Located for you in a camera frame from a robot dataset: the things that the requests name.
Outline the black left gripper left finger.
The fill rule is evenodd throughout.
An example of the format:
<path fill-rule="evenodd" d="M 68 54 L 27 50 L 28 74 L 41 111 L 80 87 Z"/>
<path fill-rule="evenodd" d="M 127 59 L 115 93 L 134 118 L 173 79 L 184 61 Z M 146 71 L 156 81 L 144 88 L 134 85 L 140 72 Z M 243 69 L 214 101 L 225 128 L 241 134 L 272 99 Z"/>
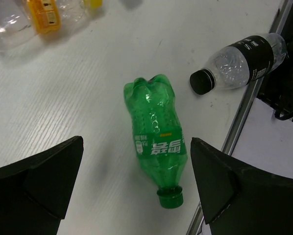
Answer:
<path fill-rule="evenodd" d="M 83 155 L 74 136 L 0 167 L 0 235 L 55 235 L 65 219 Z"/>

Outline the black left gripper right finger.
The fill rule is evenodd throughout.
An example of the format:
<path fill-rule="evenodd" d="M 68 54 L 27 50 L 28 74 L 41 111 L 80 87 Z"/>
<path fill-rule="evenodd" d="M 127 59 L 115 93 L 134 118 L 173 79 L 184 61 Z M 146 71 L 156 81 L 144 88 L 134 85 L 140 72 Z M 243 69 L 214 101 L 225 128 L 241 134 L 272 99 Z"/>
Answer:
<path fill-rule="evenodd" d="M 201 140 L 191 160 L 204 220 L 214 235 L 293 235 L 293 179 L 235 159 Z"/>

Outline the green sprite bottle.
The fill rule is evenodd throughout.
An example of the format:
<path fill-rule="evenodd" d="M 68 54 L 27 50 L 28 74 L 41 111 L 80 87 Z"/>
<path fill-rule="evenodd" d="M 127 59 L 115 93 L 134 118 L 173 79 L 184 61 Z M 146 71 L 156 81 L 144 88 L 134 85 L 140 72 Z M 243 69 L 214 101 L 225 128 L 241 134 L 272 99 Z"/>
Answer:
<path fill-rule="evenodd" d="M 141 169 L 157 185 L 163 208 L 180 207 L 183 194 L 179 181 L 188 155 L 169 79 L 163 74 L 150 80 L 137 78 L 125 84 L 123 96 Z"/>

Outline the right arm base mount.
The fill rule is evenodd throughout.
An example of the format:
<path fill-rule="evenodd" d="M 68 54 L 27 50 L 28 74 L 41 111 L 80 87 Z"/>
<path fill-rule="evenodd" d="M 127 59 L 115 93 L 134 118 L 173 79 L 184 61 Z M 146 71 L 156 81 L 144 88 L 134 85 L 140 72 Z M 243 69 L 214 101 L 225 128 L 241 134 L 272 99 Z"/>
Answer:
<path fill-rule="evenodd" d="M 264 78 L 257 98 L 274 109 L 276 118 L 293 122 L 293 3 L 281 36 L 288 54 L 284 62 Z"/>

